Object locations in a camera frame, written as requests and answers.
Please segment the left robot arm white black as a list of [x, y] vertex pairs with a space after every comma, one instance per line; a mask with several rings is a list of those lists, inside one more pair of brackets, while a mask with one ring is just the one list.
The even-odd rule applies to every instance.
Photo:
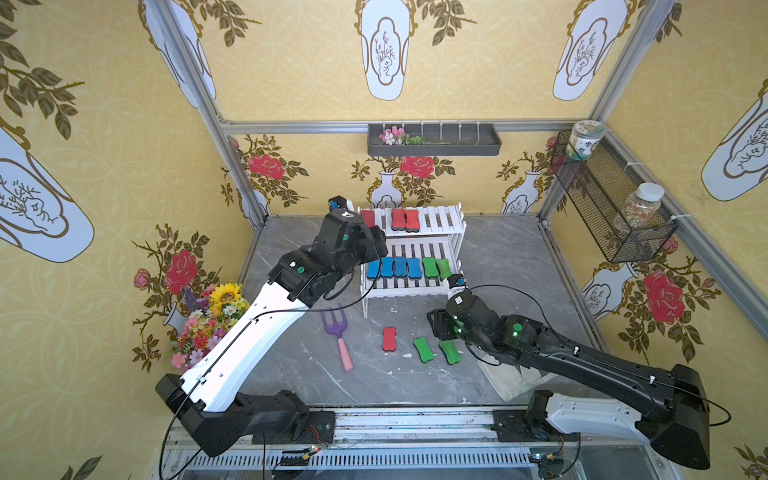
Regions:
[[282, 255], [246, 313], [183, 375], [165, 375], [156, 391], [198, 447], [217, 457], [246, 435], [297, 440], [309, 410], [291, 391], [250, 395], [241, 388], [280, 336], [353, 270], [388, 254], [386, 234], [346, 208], [328, 213], [314, 241]]

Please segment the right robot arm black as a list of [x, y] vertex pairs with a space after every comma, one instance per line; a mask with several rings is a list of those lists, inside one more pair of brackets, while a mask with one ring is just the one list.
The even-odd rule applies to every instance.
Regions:
[[700, 374], [636, 364], [569, 339], [546, 322], [498, 315], [462, 291], [428, 313], [440, 340], [472, 343], [503, 364], [574, 380], [630, 408], [631, 429], [662, 457], [687, 468], [711, 466], [710, 408]]

